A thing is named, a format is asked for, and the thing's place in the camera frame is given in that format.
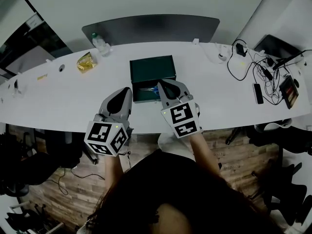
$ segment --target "floor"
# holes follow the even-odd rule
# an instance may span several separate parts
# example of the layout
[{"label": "floor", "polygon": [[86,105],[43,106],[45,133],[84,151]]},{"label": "floor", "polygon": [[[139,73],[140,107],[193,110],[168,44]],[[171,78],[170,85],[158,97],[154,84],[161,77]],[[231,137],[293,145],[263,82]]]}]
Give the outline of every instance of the floor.
[{"label": "floor", "polygon": [[[251,175],[252,171],[260,173],[268,168],[269,159],[277,158],[278,147],[274,144],[255,147],[249,144],[249,139],[244,134],[239,135],[228,146],[225,140],[231,132],[232,129],[213,130],[205,131],[203,135],[222,164],[222,176],[234,189],[241,191],[245,196],[253,195],[259,185],[257,179]],[[19,127],[10,127],[10,133],[21,136],[22,130]],[[130,146],[124,147],[123,150],[124,152],[131,151],[132,166],[158,148],[158,137],[159,134],[132,135]],[[44,150],[44,140],[37,139],[37,141],[38,150]],[[127,156],[121,156],[120,159],[123,169],[129,169]],[[93,165],[83,155],[80,164],[73,172],[79,176],[94,173],[105,177],[103,157],[100,156],[98,165]],[[30,186],[29,194],[21,200],[30,200],[40,206],[45,204],[46,212],[52,218],[64,222],[69,232],[75,232],[76,226],[81,227],[84,224],[87,217],[94,211],[99,198],[106,192],[105,181],[97,176],[78,178],[69,169],[56,170],[50,179],[58,181],[61,176],[63,177],[60,179],[60,185],[68,191],[68,195],[64,195],[57,184],[47,181],[38,186]],[[260,209],[266,210],[260,196],[254,200],[254,203]]]}]

